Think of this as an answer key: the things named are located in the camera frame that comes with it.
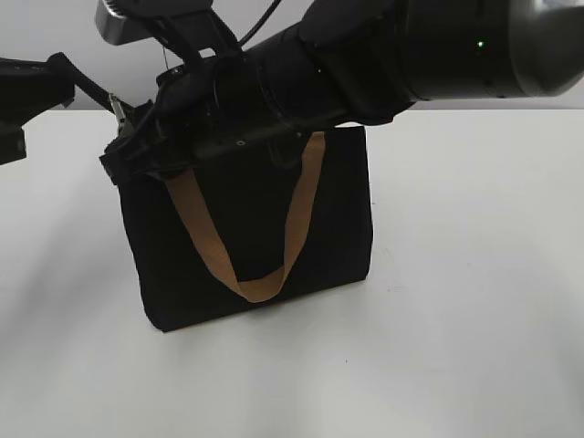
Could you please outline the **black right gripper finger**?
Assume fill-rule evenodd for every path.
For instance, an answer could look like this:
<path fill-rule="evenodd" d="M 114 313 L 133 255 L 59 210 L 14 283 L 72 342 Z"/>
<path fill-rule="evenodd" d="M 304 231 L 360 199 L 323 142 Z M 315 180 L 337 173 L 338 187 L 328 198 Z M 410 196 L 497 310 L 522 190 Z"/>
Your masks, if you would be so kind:
<path fill-rule="evenodd" d="M 183 130 L 162 120 L 150 100 L 123 113 L 118 136 L 99 160 L 115 185 L 142 176 L 165 181 L 194 166 Z"/>

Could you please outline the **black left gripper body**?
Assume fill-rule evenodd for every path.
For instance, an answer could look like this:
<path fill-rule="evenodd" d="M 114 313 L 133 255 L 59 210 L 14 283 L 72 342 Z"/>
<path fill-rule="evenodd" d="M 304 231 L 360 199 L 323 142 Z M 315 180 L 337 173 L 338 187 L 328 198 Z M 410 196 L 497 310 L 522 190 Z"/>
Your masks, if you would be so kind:
<path fill-rule="evenodd" d="M 73 82 L 47 62 L 1 58 L 1 164 L 26 157 L 25 124 L 74 96 Z"/>

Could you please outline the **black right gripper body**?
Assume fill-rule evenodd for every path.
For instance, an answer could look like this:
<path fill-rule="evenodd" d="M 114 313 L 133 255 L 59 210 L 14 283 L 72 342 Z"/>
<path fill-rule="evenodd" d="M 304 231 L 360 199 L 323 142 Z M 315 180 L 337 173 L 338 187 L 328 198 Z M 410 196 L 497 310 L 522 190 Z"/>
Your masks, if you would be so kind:
<path fill-rule="evenodd" d="M 210 1 L 154 1 L 153 35 L 183 62 L 165 80 L 150 116 L 156 160 L 211 160 L 245 147 L 295 143 L 301 130 L 284 122 L 256 59 Z"/>

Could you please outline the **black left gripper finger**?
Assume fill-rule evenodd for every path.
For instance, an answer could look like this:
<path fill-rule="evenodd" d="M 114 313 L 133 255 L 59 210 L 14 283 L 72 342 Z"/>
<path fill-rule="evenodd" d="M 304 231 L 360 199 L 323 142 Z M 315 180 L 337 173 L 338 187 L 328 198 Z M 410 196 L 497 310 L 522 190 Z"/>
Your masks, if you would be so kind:
<path fill-rule="evenodd" d="M 72 82 L 103 109 L 114 113 L 108 91 L 79 70 L 64 53 L 51 55 L 47 59 L 47 66 L 52 72 Z"/>

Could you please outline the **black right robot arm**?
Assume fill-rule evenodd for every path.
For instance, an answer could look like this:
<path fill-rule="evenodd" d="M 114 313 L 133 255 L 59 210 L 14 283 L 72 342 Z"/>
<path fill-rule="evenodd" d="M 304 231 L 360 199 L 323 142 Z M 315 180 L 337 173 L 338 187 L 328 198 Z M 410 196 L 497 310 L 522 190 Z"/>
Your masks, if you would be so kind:
<path fill-rule="evenodd" d="M 243 49 L 209 1 L 106 1 L 113 45 L 152 37 L 182 64 L 121 120 L 112 182 L 171 178 L 317 131 L 390 123 L 419 101 L 554 97 L 583 76 L 580 1 L 315 1 Z"/>

